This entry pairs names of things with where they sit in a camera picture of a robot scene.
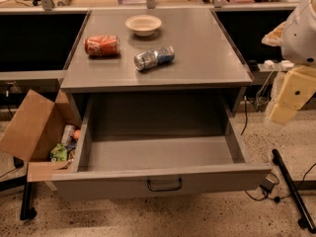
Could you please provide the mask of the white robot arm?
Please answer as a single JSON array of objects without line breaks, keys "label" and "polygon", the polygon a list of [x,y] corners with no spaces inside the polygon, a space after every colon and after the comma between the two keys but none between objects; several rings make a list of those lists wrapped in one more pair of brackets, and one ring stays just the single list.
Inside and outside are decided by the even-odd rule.
[{"label": "white robot arm", "polygon": [[266,124],[281,126],[316,93],[316,0],[301,0],[262,43],[279,46],[282,57],[294,64],[276,75],[265,112]]}]

